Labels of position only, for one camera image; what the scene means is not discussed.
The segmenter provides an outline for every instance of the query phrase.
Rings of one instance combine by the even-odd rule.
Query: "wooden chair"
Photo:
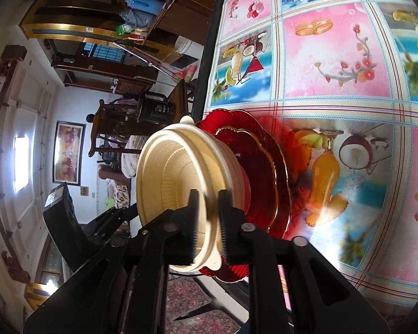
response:
[[[141,149],[96,147],[97,138],[108,136],[130,137],[132,135],[150,136],[154,132],[163,129],[172,123],[179,123],[184,115],[188,115],[187,87],[184,79],[180,80],[170,93],[168,103],[175,106],[175,115],[167,124],[155,124],[146,121],[137,120],[138,107],[129,104],[105,104],[104,100],[99,100],[99,109],[93,118],[93,127],[91,130],[91,148],[89,157],[94,156],[96,152],[116,152],[140,154]],[[112,143],[121,144],[116,140],[108,139]]]

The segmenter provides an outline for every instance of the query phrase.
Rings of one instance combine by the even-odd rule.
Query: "red flower print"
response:
[[[362,63],[364,64],[365,67],[370,68],[372,62],[370,61],[369,58],[364,58],[362,59]]]
[[[364,70],[364,76],[366,80],[373,80],[375,78],[375,72],[372,69]]]

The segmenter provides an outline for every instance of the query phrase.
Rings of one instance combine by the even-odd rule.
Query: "blue water jug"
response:
[[[150,14],[158,15],[163,8],[163,2],[159,0],[126,0],[132,9],[138,9]]]

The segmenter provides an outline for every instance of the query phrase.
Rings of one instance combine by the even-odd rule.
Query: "picture frame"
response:
[[[85,130],[85,124],[57,121],[52,155],[53,183],[81,185]]]

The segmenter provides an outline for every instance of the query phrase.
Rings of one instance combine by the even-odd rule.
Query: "metal screw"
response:
[[[303,236],[296,236],[295,238],[293,238],[293,242],[294,245],[301,247],[306,246],[308,243],[307,239]]]
[[[252,232],[255,230],[255,225],[246,223],[246,224],[241,225],[241,228],[244,232]]]
[[[111,245],[113,247],[121,247],[125,245],[125,240],[122,237],[115,237],[111,240]]]
[[[178,227],[173,222],[169,222],[168,224],[164,224],[163,229],[166,232],[175,232],[178,230]]]

